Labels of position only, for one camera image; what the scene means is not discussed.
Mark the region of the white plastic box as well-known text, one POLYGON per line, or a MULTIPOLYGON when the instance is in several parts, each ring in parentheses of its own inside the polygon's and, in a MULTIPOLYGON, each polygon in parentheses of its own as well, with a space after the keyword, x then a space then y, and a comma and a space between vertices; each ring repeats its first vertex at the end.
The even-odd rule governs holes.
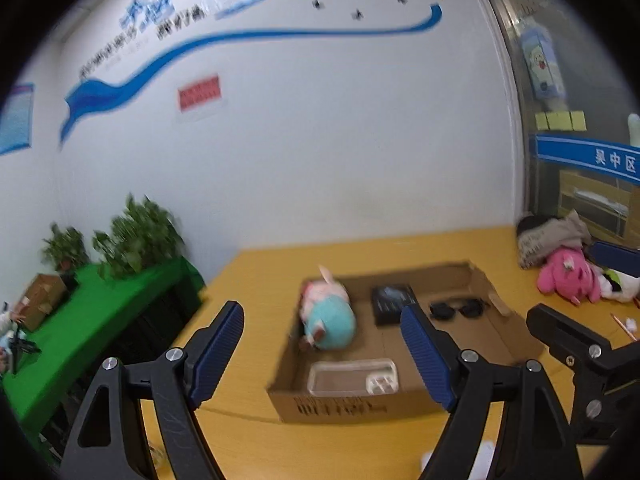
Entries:
POLYGON ((386 396, 399 391, 398 371, 390 359, 318 362, 309 371, 307 389, 331 398, 386 396))

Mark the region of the white green plush toy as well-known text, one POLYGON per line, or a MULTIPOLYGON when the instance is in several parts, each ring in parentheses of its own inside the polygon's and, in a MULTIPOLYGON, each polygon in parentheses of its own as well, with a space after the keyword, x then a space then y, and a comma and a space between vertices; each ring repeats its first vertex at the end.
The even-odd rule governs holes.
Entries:
POLYGON ((598 276, 601 297, 607 300, 633 302, 639 297, 638 278, 613 269, 604 269, 598 276))

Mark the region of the grey beige cloth bundle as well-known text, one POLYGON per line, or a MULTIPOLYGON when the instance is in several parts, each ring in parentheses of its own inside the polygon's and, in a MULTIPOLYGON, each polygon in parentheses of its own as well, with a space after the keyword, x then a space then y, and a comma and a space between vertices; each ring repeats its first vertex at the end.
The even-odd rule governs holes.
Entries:
POLYGON ((588 226, 576 210, 564 217, 528 214, 516 225, 515 238, 522 269, 541 266, 557 249, 582 249, 592 242, 588 226))

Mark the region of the blue door sign strip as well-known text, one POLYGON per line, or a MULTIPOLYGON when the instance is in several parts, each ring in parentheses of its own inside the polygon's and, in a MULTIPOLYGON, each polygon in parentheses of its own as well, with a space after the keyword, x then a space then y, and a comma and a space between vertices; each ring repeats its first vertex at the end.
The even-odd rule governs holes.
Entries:
POLYGON ((536 157, 639 184, 639 149, 564 134, 536 134, 536 157))

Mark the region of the green cloth covered table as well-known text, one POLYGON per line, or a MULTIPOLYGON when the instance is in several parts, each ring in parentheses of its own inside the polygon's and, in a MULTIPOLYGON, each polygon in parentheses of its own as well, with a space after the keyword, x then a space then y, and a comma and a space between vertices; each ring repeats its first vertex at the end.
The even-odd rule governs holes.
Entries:
POLYGON ((125 364, 155 360, 167 350, 201 307, 205 282, 183 258, 122 280, 101 278, 96 266, 77 272, 78 287, 29 340, 40 348, 21 356, 17 372, 1 385, 25 436, 48 463, 60 454, 43 441, 42 430, 62 408, 65 396, 81 400, 106 358, 125 364))

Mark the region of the black sunglasses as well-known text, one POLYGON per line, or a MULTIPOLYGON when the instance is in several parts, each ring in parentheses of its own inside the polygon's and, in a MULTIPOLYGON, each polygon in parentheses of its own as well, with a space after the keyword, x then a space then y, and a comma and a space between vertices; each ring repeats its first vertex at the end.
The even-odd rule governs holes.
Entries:
POLYGON ((428 310, 433 320, 452 321, 457 314, 464 318, 480 318, 484 313, 485 304, 478 298, 461 298, 432 302, 428 310))

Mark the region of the yellow sticky notes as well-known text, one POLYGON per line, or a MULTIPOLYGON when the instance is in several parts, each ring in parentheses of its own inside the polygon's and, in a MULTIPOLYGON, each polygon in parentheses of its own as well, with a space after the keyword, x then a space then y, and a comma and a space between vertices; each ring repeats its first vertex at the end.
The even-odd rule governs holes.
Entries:
POLYGON ((539 112, 535 114, 535 122, 539 131, 583 132, 587 130, 586 116, 582 110, 539 112))

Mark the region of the small brown cardboard box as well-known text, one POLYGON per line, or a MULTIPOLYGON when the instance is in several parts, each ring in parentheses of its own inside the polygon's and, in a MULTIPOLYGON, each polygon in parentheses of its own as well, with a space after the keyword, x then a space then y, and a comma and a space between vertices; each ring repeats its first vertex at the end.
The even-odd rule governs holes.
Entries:
POLYGON ((34 332, 53 312, 64 292, 66 286, 58 274, 37 274, 15 305, 24 315, 24 329, 34 332))

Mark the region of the cartoon poster on glass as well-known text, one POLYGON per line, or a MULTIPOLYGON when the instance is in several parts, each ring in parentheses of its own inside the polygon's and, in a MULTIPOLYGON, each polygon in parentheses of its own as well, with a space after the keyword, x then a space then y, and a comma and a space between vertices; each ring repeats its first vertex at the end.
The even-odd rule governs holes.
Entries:
POLYGON ((548 30, 540 26, 526 28, 520 41, 536 98, 565 99, 564 81, 548 30))

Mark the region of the small black box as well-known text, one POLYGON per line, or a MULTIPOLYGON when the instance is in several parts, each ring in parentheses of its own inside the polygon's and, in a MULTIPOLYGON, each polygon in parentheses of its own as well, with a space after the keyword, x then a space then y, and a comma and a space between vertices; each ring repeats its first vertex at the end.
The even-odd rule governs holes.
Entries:
POLYGON ((417 303, 416 295, 407 284, 385 285, 371 290, 373 317, 378 327, 398 325, 402 309, 417 303))

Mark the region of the open cardboard box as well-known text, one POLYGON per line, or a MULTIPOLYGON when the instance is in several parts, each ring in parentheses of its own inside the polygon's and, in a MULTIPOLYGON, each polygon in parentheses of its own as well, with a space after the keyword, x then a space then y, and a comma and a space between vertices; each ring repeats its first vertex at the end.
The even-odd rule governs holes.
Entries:
POLYGON ((386 274, 348 276, 341 282, 356 316, 355 338, 344 350, 303 351, 299 348, 302 322, 298 316, 293 318, 288 342, 267 389, 271 403, 286 424, 364 424, 439 412, 399 327, 375 325, 371 304, 371 290, 375 287, 407 284, 424 311, 436 301, 478 298, 485 304, 480 318, 457 314, 452 321, 435 322, 435 327, 448 333, 460 349, 475 350, 491 363, 518 365, 541 355, 542 344, 528 332, 524 318, 506 305, 486 274, 473 263, 450 262, 386 274), (374 359, 395 363, 398 393, 331 398, 312 396, 307 389, 314 363, 374 359))

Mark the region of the large potted plant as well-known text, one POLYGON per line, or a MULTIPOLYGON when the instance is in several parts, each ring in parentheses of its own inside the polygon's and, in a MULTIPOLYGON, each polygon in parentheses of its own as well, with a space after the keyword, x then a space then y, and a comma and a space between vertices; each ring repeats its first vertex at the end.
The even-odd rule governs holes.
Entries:
POLYGON ((184 241, 169 210, 129 193, 110 230, 93 233, 92 248, 100 257, 99 276, 120 280, 180 257, 184 241))

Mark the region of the teal pink plush toy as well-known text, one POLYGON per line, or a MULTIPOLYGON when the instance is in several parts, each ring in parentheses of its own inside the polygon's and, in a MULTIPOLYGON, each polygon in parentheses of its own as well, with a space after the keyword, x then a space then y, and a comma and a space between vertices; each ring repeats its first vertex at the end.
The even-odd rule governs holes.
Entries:
POLYGON ((344 350, 355 338, 356 316, 345 286, 325 266, 319 266, 319 272, 320 278, 306 281, 300 294, 299 345, 304 350, 344 350))

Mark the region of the blue framed wall poster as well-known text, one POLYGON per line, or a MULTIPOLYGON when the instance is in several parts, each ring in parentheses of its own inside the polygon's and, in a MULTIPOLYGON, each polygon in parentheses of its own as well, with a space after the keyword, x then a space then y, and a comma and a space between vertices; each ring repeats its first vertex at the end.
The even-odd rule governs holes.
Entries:
POLYGON ((35 85, 14 86, 1 110, 0 153, 2 155, 29 148, 32 144, 32 108, 35 85))

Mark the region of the red wall notice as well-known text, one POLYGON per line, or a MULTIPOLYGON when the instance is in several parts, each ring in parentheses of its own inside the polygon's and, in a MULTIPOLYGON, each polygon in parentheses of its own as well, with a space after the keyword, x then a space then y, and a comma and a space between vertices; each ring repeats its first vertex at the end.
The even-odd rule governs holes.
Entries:
POLYGON ((178 89, 178 107, 182 112, 221 99, 218 75, 208 76, 178 89))

